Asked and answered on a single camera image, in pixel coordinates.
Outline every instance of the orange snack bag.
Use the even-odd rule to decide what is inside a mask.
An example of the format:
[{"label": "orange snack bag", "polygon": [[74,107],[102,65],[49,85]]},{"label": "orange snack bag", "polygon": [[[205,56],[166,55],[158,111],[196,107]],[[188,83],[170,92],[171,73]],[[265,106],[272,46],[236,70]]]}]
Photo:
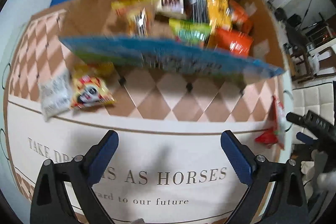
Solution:
[{"label": "orange snack bag", "polygon": [[216,28],[217,47],[226,49],[233,54],[248,56],[253,38],[235,30],[227,31]]},{"label": "orange snack bag", "polygon": [[238,30],[249,34],[250,31],[253,28],[253,22],[249,18],[248,14],[244,10],[243,7],[241,7],[237,2],[234,0],[229,1],[230,9],[231,9],[231,20],[232,23],[234,23]]}]

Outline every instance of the snack box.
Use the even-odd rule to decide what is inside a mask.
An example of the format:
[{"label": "snack box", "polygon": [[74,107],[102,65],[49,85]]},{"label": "snack box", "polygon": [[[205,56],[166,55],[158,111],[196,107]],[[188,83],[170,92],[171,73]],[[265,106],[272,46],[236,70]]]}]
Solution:
[{"label": "snack box", "polygon": [[253,44],[247,58],[221,49],[189,47],[170,39],[106,34],[112,1],[115,0],[75,0],[64,19],[60,41],[87,63],[112,61],[116,65],[186,74],[248,75],[255,81],[284,72],[276,30],[262,0],[235,0],[254,23],[250,33]]}]

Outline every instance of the red snack bag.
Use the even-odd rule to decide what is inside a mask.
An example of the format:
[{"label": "red snack bag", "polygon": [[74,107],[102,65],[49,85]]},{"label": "red snack bag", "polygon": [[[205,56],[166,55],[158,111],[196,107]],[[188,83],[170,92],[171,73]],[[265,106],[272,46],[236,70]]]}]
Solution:
[{"label": "red snack bag", "polygon": [[245,34],[249,34],[250,31],[253,28],[253,22],[251,19],[246,20],[243,25],[241,26],[241,32],[245,33]]},{"label": "red snack bag", "polygon": [[262,135],[255,138],[257,143],[262,143],[267,146],[267,148],[271,148],[272,145],[278,143],[278,138],[274,133],[273,129],[266,130]]},{"label": "red snack bag", "polygon": [[217,47],[240,56],[248,56],[253,38],[235,30],[216,28]]},{"label": "red snack bag", "polygon": [[241,7],[237,2],[230,0],[229,5],[232,12],[231,20],[233,23],[242,25],[246,20],[249,19],[249,16],[245,12],[244,8]]}]

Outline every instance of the chip bag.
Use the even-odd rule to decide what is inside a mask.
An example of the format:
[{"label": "chip bag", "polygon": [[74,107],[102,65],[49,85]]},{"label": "chip bag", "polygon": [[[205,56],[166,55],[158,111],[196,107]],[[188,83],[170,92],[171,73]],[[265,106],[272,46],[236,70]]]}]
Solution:
[{"label": "chip bag", "polygon": [[253,22],[249,19],[249,16],[244,8],[234,0],[230,0],[229,5],[231,10],[232,23],[237,26],[239,31],[245,34],[249,34],[253,27]]},{"label": "chip bag", "polygon": [[236,55],[248,56],[253,38],[236,30],[227,31],[217,28],[215,31],[217,47],[226,49]]},{"label": "chip bag", "polygon": [[126,14],[128,34],[136,37],[147,37],[152,27],[153,15],[146,8],[134,9]]},{"label": "chip bag", "polygon": [[70,75],[66,70],[61,75],[48,80],[45,83],[38,83],[40,90],[41,112],[44,120],[60,114],[70,107],[71,87]]},{"label": "chip bag", "polygon": [[211,33],[211,26],[206,23],[192,23],[185,20],[169,19],[169,26],[175,33],[178,41],[190,46],[203,48]]},{"label": "chip bag", "polygon": [[112,93],[107,88],[102,76],[112,73],[112,63],[98,65],[76,65],[73,68],[72,108],[86,108],[97,105],[114,104]]},{"label": "chip bag", "polygon": [[266,145],[267,148],[271,148],[272,145],[279,142],[277,135],[274,133],[272,128],[267,129],[263,134],[261,134],[259,137],[256,137],[254,140],[257,143]]},{"label": "chip bag", "polygon": [[188,0],[191,8],[191,20],[194,23],[208,23],[207,0]]},{"label": "chip bag", "polygon": [[209,24],[227,30],[232,29],[228,0],[207,0]]},{"label": "chip bag", "polygon": [[111,3],[111,8],[120,16],[137,7],[144,7],[150,4],[155,5],[157,1],[158,0],[117,0]]}]

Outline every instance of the yellow snack bag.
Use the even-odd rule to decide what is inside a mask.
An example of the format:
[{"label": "yellow snack bag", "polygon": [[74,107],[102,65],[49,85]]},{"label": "yellow snack bag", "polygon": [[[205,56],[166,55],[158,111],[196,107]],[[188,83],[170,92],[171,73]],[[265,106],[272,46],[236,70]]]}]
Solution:
[{"label": "yellow snack bag", "polygon": [[116,10],[118,15],[127,12],[129,8],[135,8],[135,5],[156,4],[158,0],[117,0],[111,3],[111,8]]},{"label": "yellow snack bag", "polygon": [[212,31],[215,27],[232,29],[228,0],[207,0],[209,24]]},{"label": "yellow snack bag", "polygon": [[112,73],[112,63],[97,65],[76,65],[73,68],[72,108],[86,108],[97,105],[114,104],[112,93],[107,88],[102,76]]}]

